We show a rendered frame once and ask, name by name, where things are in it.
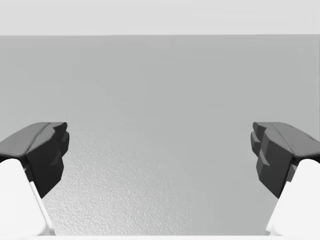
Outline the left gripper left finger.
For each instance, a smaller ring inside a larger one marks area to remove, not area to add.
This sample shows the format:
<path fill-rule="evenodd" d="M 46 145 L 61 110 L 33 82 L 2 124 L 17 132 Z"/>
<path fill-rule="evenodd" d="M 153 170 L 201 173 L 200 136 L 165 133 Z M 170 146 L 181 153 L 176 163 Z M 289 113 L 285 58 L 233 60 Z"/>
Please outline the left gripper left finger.
<path fill-rule="evenodd" d="M 61 180 L 66 122 L 37 122 L 0 141 L 0 237 L 54 236 L 43 197 Z"/>

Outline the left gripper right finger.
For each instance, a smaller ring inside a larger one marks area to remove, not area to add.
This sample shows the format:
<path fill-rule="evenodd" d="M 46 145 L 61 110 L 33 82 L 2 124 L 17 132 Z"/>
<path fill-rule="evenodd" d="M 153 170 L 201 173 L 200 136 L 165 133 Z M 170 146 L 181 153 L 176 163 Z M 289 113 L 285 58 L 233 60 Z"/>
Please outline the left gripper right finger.
<path fill-rule="evenodd" d="M 260 182 L 278 199 L 269 236 L 320 237 L 320 141 L 282 122 L 254 122 Z"/>

